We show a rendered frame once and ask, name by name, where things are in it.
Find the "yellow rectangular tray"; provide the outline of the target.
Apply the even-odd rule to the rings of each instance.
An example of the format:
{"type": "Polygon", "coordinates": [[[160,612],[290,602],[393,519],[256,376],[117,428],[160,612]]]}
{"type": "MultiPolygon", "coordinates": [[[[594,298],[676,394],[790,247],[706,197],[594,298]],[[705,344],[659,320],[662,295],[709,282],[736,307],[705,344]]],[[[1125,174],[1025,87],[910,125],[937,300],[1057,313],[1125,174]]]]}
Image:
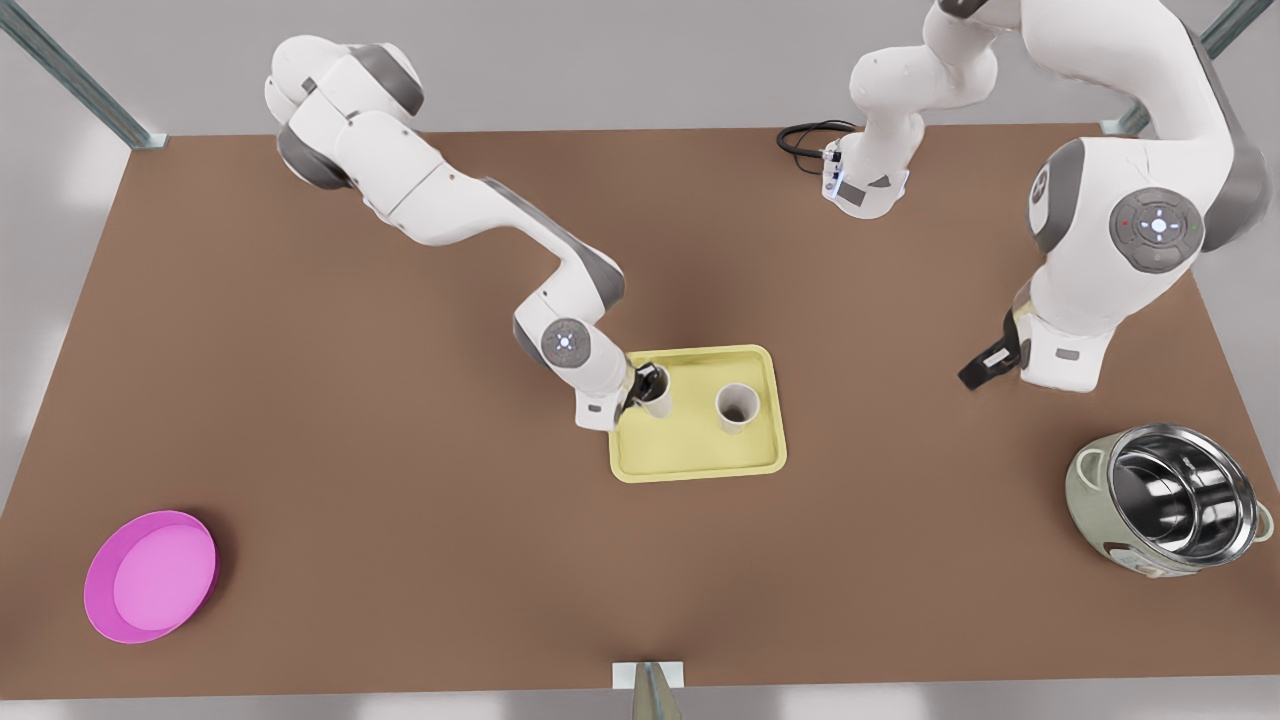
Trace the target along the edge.
{"type": "Polygon", "coordinates": [[[759,345],[632,352],[636,365],[669,373],[672,413],[663,419],[630,409],[608,437],[609,462],[623,483],[750,477],[778,471],[787,460],[773,357],[759,345]],[[756,413],[730,433],[721,419],[727,386],[754,392],[756,413]]]}

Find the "silver frame post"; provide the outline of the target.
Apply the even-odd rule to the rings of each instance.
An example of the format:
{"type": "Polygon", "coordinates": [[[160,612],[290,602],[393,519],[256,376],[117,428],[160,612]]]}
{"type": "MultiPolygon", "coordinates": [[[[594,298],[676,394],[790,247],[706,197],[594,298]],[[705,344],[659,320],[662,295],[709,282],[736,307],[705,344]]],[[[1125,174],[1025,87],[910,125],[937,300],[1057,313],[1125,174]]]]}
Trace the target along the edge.
{"type": "Polygon", "coordinates": [[[129,150],[159,150],[169,136],[146,129],[17,0],[0,0],[0,29],[129,150]]]}
{"type": "MultiPolygon", "coordinates": [[[[1230,0],[1219,17],[1199,35],[1199,41],[1210,58],[1217,59],[1274,3],[1275,0],[1230,0]]],[[[1107,136],[1137,137],[1149,123],[1151,118],[1147,108],[1142,102],[1134,102],[1119,118],[1101,122],[1100,128],[1107,136]]]]}
{"type": "Polygon", "coordinates": [[[631,691],[631,720],[684,720],[673,689],[685,688],[682,661],[614,662],[612,688],[631,691]]]}

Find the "pink round bowl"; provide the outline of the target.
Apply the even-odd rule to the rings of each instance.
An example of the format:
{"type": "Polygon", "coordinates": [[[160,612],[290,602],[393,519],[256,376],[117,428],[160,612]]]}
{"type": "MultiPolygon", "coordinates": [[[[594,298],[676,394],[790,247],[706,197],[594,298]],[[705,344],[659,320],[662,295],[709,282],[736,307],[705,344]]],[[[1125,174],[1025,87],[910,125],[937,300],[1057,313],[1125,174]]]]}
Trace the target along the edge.
{"type": "Polygon", "coordinates": [[[220,553],[210,529],[177,510],[140,515],[110,534],[84,577],[90,625],[120,644],[159,639],[211,597],[220,553]]]}

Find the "steel pot with green shell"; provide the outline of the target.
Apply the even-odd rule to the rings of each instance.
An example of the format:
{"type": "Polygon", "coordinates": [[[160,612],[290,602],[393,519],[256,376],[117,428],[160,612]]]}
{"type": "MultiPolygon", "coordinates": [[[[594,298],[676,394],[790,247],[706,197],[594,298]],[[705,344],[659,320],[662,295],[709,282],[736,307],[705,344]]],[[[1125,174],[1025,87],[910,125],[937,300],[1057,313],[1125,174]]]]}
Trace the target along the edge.
{"type": "Polygon", "coordinates": [[[1096,552],[1149,579],[1221,568],[1277,529],[1228,451],[1174,424],[1134,427],[1080,448],[1065,500],[1096,552]]]}

